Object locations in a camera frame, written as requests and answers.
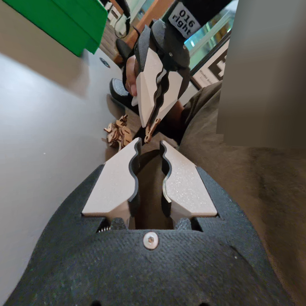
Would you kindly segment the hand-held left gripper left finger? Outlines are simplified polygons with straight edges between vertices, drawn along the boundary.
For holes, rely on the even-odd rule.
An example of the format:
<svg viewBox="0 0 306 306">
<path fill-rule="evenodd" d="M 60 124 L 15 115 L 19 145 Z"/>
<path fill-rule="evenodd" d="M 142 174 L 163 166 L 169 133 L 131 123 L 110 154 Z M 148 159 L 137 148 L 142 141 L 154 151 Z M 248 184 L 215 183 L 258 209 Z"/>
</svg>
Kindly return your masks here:
<svg viewBox="0 0 306 306">
<path fill-rule="evenodd" d="M 135 138 L 103 165 L 100 176 L 82 210 L 84 216 L 135 217 L 140 206 L 139 183 L 141 138 Z"/>
</svg>

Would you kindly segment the partly built wooden model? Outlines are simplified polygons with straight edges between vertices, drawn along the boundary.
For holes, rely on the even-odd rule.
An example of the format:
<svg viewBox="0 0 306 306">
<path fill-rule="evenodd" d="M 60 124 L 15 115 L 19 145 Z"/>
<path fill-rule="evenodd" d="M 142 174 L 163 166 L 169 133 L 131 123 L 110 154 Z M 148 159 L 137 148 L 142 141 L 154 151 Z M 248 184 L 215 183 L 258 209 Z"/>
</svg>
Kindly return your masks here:
<svg viewBox="0 0 306 306">
<path fill-rule="evenodd" d="M 127 127 L 128 114 L 120 117 L 115 123 L 110 123 L 104 131 L 107 133 L 106 142 L 110 147 L 117 148 L 118 151 L 132 142 L 132 133 Z"/>
</svg>

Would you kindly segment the framed patterned poster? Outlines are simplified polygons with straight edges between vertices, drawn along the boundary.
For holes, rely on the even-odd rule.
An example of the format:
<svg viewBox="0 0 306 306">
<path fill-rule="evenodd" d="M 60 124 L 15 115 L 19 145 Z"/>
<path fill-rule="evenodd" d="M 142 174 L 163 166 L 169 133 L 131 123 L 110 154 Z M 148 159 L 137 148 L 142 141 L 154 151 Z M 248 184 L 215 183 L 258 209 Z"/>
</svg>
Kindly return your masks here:
<svg viewBox="0 0 306 306">
<path fill-rule="evenodd" d="M 223 80 L 231 31 L 191 72 L 191 83 L 199 90 Z"/>
</svg>

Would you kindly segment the green plastic bin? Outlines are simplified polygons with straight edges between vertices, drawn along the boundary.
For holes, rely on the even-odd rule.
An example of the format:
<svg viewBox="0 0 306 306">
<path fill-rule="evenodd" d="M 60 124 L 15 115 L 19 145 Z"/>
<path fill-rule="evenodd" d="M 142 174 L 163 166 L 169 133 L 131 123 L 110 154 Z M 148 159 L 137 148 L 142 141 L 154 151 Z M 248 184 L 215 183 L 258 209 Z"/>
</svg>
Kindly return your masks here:
<svg viewBox="0 0 306 306">
<path fill-rule="evenodd" d="M 108 13 L 98 0 L 4 0 L 74 55 L 95 54 Z"/>
</svg>

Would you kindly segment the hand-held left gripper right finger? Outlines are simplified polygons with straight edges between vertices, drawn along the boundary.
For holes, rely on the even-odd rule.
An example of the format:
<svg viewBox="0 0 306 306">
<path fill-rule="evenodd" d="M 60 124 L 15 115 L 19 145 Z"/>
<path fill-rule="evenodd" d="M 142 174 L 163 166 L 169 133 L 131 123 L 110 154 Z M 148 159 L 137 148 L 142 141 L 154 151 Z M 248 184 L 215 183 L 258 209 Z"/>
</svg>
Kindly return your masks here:
<svg viewBox="0 0 306 306">
<path fill-rule="evenodd" d="M 170 218 L 216 217 L 217 209 L 196 165 L 166 141 L 160 141 L 162 211 Z"/>
</svg>

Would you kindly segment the small angled wooden link piece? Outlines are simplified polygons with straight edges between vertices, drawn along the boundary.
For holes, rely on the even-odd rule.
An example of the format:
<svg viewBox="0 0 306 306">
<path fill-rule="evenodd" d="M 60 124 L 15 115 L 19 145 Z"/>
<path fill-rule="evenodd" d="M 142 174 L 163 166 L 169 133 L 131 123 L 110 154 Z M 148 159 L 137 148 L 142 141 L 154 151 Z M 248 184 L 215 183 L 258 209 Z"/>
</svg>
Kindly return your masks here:
<svg viewBox="0 0 306 306">
<path fill-rule="evenodd" d="M 155 131 L 155 129 L 157 128 L 157 126 L 160 124 L 161 119 L 160 118 L 156 118 L 155 121 L 152 124 L 149 124 L 146 127 L 146 134 L 145 134 L 145 138 L 144 138 L 144 143 L 150 143 L 151 139 L 153 137 L 153 133 Z"/>
</svg>

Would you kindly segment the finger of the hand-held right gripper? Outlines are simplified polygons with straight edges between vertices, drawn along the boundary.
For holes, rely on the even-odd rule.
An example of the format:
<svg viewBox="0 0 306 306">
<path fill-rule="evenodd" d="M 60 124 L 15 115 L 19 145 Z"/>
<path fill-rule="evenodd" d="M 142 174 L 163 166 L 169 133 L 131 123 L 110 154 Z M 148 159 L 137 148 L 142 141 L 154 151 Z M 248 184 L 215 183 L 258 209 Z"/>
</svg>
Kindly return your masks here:
<svg viewBox="0 0 306 306">
<path fill-rule="evenodd" d="M 163 71 L 158 54 L 148 49 L 144 70 L 136 78 L 137 100 L 142 127 L 145 128 L 155 108 L 156 79 Z"/>
<path fill-rule="evenodd" d="M 165 76 L 165 85 L 162 89 L 163 103 L 159 108 L 157 119 L 162 120 L 177 102 L 182 80 L 182 76 L 174 71 L 170 71 Z"/>
</svg>

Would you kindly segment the person's right hand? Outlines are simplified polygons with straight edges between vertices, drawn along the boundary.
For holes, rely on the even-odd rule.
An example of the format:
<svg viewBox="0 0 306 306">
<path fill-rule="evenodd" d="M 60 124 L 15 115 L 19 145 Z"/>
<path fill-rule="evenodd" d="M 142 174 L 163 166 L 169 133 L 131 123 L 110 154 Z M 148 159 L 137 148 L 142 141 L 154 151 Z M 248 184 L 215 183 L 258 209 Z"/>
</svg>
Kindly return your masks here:
<svg viewBox="0 0 306 306">
<path fill-rule="evenodd" d="M 125 89 L 131 94 L 133 97 L 137 96 L 137 87 L 136 87 L 136 56 L 133 55 L 128 58 L 126 66 L 125 66 L 125 76 L 126 81 L 124 83 Z"/>
</svg>

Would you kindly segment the wooden rail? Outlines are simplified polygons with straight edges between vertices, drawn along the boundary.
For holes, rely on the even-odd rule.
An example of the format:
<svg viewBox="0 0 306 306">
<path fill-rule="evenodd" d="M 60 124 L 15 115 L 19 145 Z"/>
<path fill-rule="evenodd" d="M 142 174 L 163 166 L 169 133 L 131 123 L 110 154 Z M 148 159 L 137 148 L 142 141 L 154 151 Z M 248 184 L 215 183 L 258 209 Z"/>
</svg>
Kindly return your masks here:
<svg viewBox="0 0 306 306">
<path fill-rule="evenodd" d="M 123 40 L 132 49 L 137 41 L 137 31 L 142 32 L 144 26 L 151 23 L 153 19 L 157 20 L 162 18 L 170 6 L 174 3 L 174 0 L 155 0 L 148 8 L 141 20 L 136 24 L 136 30 L 132 27 L 130 33 Z"/>
</svg>

